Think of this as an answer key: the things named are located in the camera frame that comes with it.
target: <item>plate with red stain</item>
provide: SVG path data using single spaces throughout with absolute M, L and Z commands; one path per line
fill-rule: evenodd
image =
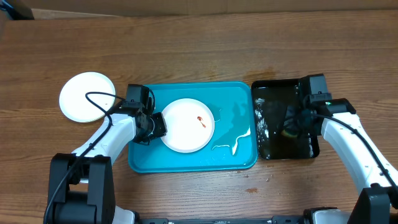
M 213 114 L 201 101 L 190 98 L 175 100 L 162 113 L 167 125 L 167 134 L 162 137 L 162 141 L 176 152 L 198 151 L 213 136 Z

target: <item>white plate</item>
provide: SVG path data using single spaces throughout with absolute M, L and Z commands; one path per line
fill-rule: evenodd
M 91 122 L 100 119 L 104 113 L 86 99 L 86 93 L 100 91 L 115 94 L 112 81 L 98 72 L 85 72 L 71 78 L 62 88 L 60 107 L 64 115 L 77 122 Z M 113 96 L 90 95 L 94 103 L 109 110 L 115 101 Z
M 176 100 L 162 113 L 167 125 L 167 134 L 162 141 L 174 151 L 195 152 L 205 147 L 213 136 L 213 114 L 198 100 Z

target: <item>blue tray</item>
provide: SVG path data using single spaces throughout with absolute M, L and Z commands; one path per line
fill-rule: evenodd
M 213 113 L 215 131 L 199 151 L 179 153 L 161 139 L 149 146 L 129 143 L 130 167 L 139 173 L 248 169 L 258 158 L 251 90 L 243 82 L 147 85 L 156 97 L 155 112 L 181 98 L 201 101 Z M 248 132 L 250 135 L 240 137 Z M 237 144 L 235 155 L 232 147 Z

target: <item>wooden table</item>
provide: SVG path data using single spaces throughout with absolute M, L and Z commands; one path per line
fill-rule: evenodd
M 398 167 L 398 11 L 11 21 L 0 44 L 0 222 L 40 223 L 49 164 L 102 121 L 61 113 L 62 86 L 85 71 L 128 83 L 298 78 L 324 73 Z M 247 218 L 301 214 L 358 194 L 333 149 L 313 160 L 263 161 L 243 171 L 140 175 L 124 150 L 113 166 L 117 204 L 142 217 Z

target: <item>sauce stain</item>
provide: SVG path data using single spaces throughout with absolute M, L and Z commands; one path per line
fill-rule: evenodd
M 202 125 L 204 128 L 206 128 L 206 125 L 203 124 L 203 123 L 201 122 L 201 121 L 203 121 L 203 118 L 202 118 L 201 116 L 198 116 L 198 120 L 200 121 L 201 125 Z
M 259 192 L 259 190 L 258 190 L 256 187 L 253 187 L 253 188 L 251 188 L 251 189 L 246 189 L 245 191 L 248 192 L 248 193 L 250 193 L 250 194 L 258 193 L 258 192 Z

